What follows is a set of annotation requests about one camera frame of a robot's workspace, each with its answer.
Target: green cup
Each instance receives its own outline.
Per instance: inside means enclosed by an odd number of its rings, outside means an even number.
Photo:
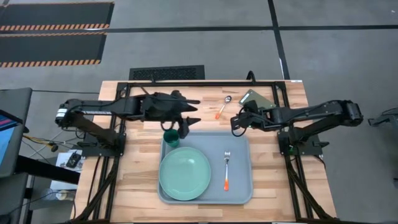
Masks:
[[[178,131],[171,129],[165,131],[163,134],[163,140],[171,147],[177,147],[180,144],[180,136]]]

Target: fork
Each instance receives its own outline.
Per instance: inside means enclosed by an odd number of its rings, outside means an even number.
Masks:
[[[224,190],[228,191],[229,190],[229,184],[228,184],[228,161],[229,158],[231,157],[231,152],[225,151],[224,152],[224,160],[225,160],[225,183],[224,183]]]

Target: plate rim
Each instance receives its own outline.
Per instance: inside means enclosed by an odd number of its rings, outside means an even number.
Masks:
[[[196,152],[199,152],[199,154],[201,154],[201,155],[205,158],[206,163],[207,163],[207,165],[208,165],[208,167],[209,167],[209,178],[208,178],[208,181],[207,181],[207,183],[206,183],[206,187],[203,189],[203,191],[202,191],[199,195],[197,195],[196,197],[190,198],[190,199],[182,200],[182,199],[175,198],[175,197],[173,197],[173,196],[171,196],[171,195],[169,195],[169,194],[167,193],[167,191],[165,190],[165,188],[164,188],[164,186],[163,186],[163,184],[162,184],[162,181],[160,180],[160,171],[161,171],[161,169],[162,169],[163,161],[167,158],[167,156],[171,155],[171,153],[174,152],[174,151],[181,151],[181,150],[187,150],[187,149],[193,150],[193,151],[196,151]],[[210,180],[211,180],[211,166],[210,166],[209,160],[208,160],[207,157],[204,155],[204,153],[201,152],[201,150],[195,149],[194,147],[183,146],[183,147],[178,147],[178,148],[176,148],[176,149],[173,149],[173,150],[171,150],[169,153],[167,153],[167,155],[162,159],[162,161],[161,161],[160,164],[159,164],[158,176],[159,176],[159,178],[158,178],[159,184],[160,184],[160,186],[162,187],[163,191],[164,191],[168,196],[172,197],[172,198],[175,199],[175,200],[179,200],[179,201],[189,201],[189,200],[193,200],[193,199],[199,197],[199,196],[200,196],[201,194],[203,194],[204,191],[208,188],[208,186],[209,186],[209,184],[210,184]]]

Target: floor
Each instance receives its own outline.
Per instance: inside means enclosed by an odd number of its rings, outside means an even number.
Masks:
[[[266,0],[115,1],[111,28],[272,25]],[[17,2],[67,0],[10,1]],[[280,26],[398,24],[395,0],[274,0],[274,4]],[[303,80],[311,105],[353,100],[366,119],[398,105],[398,30],[280,34],[290,78]],[[130,68],[177,65],[205,65],[206,79],[242,79],[249,70],[257,79],[283,79],[272,30],[118,33],[108,34],[100,65],[0,68],[0,89],[99,91],[103,80],[128,79]],[[53,138],[60,132],[53,121],[60,103],[96,97],[35,92],[27,126],[34,136]],[[62,133],[56,139],[72,137]],[[324,153],[338,217],[357,222],[397,221],[398,189],[392,178],[398,177],[398,142],[391,127],[371,128],[364,122],[357,128],[332,129],[320,137],[331,142]],[[22,145],[21,154],[33,152]],[[41,154],[55,156],[48,149]],[[32,223],[63,222],[70,210],[70,204],[38,210]]]

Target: black floor mat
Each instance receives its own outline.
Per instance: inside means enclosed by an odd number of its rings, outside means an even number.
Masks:
[[[0,35],[0,67],[99,64],[106,34]]]
[[[9,4],[0,6],[0,30],[107,28],[114,2]]]
[[[130,68],[129,80],[204,80],[205,66]]]

